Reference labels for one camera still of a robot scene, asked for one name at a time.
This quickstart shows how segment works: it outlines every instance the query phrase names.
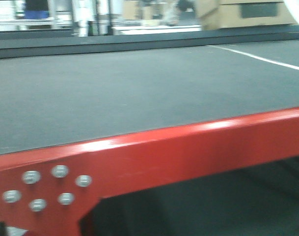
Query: gray carpet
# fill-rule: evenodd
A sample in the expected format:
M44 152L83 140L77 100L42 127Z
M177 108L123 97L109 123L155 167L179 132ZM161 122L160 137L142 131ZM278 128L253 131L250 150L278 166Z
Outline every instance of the gray carpet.
M1 59L0 154L297 106L299 71L217 48Z

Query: red metal frame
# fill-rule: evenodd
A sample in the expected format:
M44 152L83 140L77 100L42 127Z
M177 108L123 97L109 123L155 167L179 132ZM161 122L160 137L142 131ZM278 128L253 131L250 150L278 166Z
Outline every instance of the red metal frame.
M296 155L299 108L0 155L0 221L40 236L79 236L79 219L103 198ZM55 165L69 175L54 178ZM38 183L22 182L29 170L41 173ZM79 175L92 184L76 186ZM3 192L14 189L21 200L5 203ZM71 205L57 202L63 192L75 195ZM38 198L48 206L32 212Z

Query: bolt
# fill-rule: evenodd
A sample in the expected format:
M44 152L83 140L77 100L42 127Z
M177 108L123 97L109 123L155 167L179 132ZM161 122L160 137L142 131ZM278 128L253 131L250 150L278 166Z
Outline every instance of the bolt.
M78 176L76 178L76 185L79 187L87 187L91 184L92 179L90 176Z
M42 211L44 208L46 208L46 206L47 203L44 199L35 199L29 203L29 208L35 212Z
M9 190L3 193L3 200L7 203L15 203L19 201L22 194L18 190Z
M74 201L74 195L72 193L62 193L58 197L57 201L61 205L70 205Z
M22 180L26 184L34 184L38 182L40 178L41 175L38 171L26 171L22 176Z
M69 168L64 165L54 166L51 170L51 174L56 178L64 178L69 173Z

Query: blue bin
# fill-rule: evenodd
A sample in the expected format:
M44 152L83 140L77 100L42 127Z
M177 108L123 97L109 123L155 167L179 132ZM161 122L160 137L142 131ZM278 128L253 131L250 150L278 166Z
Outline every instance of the blue bin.
M49 17L48 11L25 11L25 19L46 19Z

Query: white tape line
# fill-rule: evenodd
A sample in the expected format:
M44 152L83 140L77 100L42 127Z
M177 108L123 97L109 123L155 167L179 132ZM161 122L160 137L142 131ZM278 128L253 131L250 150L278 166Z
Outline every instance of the white tape line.
M288 67L288 68L291 68L291 69L294 69L294 70L299 70L299 66L290 65L290 64L287 64L287 63L283 63L283 62L279 62L279 61L275 61L275 60L270 60L270 59L267 59L267 58L262 58L262 57L253 55L251 53L244 53L244 52L241 52L241 51L238 51L238 50L234 50L234 49L230 49L230 48L224 48L224 47L220 47L220 46L214 46L214 45L208 45L208 47L223 49L223 50L230 51L230 52L233 52L233 53L238 53L238 54L241 54L241 55L244 55L244 56L248 56L250 58L255 58L255 59L258 59L258 60L262 60L262 61L265 61L265 62L276 64L276 65L281 65L281 66Z

